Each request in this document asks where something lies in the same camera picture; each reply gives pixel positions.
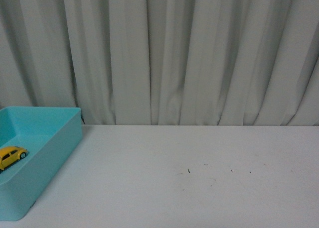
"plastic tray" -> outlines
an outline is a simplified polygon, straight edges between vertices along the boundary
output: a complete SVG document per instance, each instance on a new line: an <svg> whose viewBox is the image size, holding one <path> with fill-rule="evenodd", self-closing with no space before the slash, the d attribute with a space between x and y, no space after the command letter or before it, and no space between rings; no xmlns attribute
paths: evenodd
<svg viewBox="0 0 319 228"><path fill-rule="evenodd" d="M0 220L17 221L82 138L79 108L7 107L0 110L0 148L21 146L27 156L0 173Z"/></svg>

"table surface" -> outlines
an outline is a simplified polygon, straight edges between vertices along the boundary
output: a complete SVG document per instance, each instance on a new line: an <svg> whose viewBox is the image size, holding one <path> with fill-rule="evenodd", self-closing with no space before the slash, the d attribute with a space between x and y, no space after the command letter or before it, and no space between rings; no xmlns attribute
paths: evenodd
<svg viewBox="0 0 319 228"><path fill-rule="evenodd" d="M84 125L1 228L315 228L319 127Z"/></svg>

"car roof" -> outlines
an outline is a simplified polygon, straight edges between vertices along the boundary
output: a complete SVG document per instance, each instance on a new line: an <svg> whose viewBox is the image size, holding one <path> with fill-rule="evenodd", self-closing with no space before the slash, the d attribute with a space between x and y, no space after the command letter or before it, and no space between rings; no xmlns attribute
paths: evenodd
<svg viewBox="0 0 319 228"><path fill-rule="evenodd" d="M20 147L15 147L15 146L9 146L9 147L4 147L0 149L0 156L3 156L5 154L7 154L8 152L11 152L13 150L19 150L21 149Z"/></svg>

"toy car window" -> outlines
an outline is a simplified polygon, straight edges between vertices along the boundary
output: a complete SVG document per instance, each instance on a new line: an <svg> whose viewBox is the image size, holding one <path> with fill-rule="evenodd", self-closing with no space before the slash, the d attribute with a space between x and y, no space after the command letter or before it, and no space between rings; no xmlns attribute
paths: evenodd
<svg viewBox="0 0 319 228"><path fill-rule="evenodd" d="M7 159L8 157L10 157L10 155L9 155L9 154L6 154L5 156L3 156L3 159L2 159L2 160Z"/></svg>

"toy car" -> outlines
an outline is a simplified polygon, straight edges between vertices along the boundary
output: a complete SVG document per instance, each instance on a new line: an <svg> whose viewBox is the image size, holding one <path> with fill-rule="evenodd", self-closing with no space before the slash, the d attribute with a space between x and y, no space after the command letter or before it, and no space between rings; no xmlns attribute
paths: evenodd
<svg viewBox="0 0 319 228"><path fill-rule="evenodd" d="M0 172L14 162L25 158L28 151L23 147L10 146L0 149Z"/></svg>

